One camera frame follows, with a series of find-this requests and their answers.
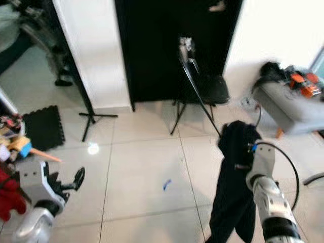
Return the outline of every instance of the white tile floor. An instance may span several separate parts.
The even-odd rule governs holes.
[[[17,106],[25,107],[20,101]],[[137,104],[136,113],[101,119],[90,128],[86,143],[80,142],[86,121],[77,115],[84,109],[72,102],[59,103],[59,110],[67,141],[50,151],[64,161],[51,163],[51,171],[59,170],[60,179],[69,182],[84,166],[86,178],[57,217],[50,242],[204,242],[210,234],[208,220],[223,156],[215,146],[218,137],[198,106],[188,106],[170,136],[175,121],[171,102]],[[214,114],[219,127],[236,119],[253,122],[257,116],[232,105],[214,108]],[[275,141],[270,137],[275,129],[265,114],[260,133]],[[93,143],[99,151],[91,155]],[[293,159],[301,180],[324,171],[322,138],[284,135],[275,143]],[[274,177],[292,202],[292,170],[281,155],[276,158]],[[305,242],[324,242],[323,190],[324,180],[301,186],[295,216]],[[10,242],[21,219],[13,214],[4,224],[1,243]],[[241,240],[233,233],[229,242]],[[258,219],[253,242],[264,242]]]

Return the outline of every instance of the tile grout line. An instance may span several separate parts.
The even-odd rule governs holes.
[[[114,136],[114,133],[115,133],[115,123],[116,123],[116,120],[114,120],[114,122],[113,122],[111,142],[113,142],[113,136]],[[106,203],[106,197],[107,197],[108,175],[109,175],[109,169],[110,169],[110,164],[111,164],[112,147],[113,147],[113,144],[111,144],[111,147],[110,147],[109,164],[108,164],[107,176],[106,176],[105,197],[104,197],[104,200],[103,200],[103,207],[102,207],[102,216],[101,216],[101,226],[100,226],[100,234],[99,234],[99,243],[101,242],[101,233],[102,233],[103,216],[104,216],[104,212],[105,212],[105,203]]]
[[[184,156],[184,161],[185,161],[186,168],[187,168],[187,173],[188,173],[188,177],[189,177],[189,181],[190,181],[190,186],[191,186],[191,190],[192,190],[192,194],[193,194],[194,203],[196,205],[196,210],[197,210],[197,214],[198,214],[198,218],[199,218],[199,223],[200,223],[200,227],[201,227],[201,231],[202,231],[202,236],[204,237],[204,242],[205,242],[206,238],[205,238],[205,234],[204,234],[204,228],[203,228],[203,224],[201,222],[201,218],[200,218],[200,214],[199,214],[199,210],[198,210],[198,205],[197,205],[197,200],[196,200],[196,196],[194,194],[193,185],[192,185],[192,181],[191,181],[191,176],[190,176],[190,173],[189,173],[189,167],[188,167],[188,163],[187,163],[187,158],[186,158],[186,154],[184,152],[184,148],[183,148],[180,133],[179,133],[179,139],[180,139],[180,144],[181,144],[181,148],[182,148],[182,152],[183,152],[183,156]]]

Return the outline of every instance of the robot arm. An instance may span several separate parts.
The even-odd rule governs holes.
[[[275,149],[257,145],[246,183],[258,207],[263,236],[267,243],[303,243],[288,201],[272,178]]]
[[[33,210],[26,215],[12,236],[13,243],[48,243],[54,218],[62,213],[70,194],[64,190],[78,190],[85,177],[81,168],[74,182],[62,185],[58,173],[49,174],[47,162],[27,162],[19,165],[20,186],[31,198]]]

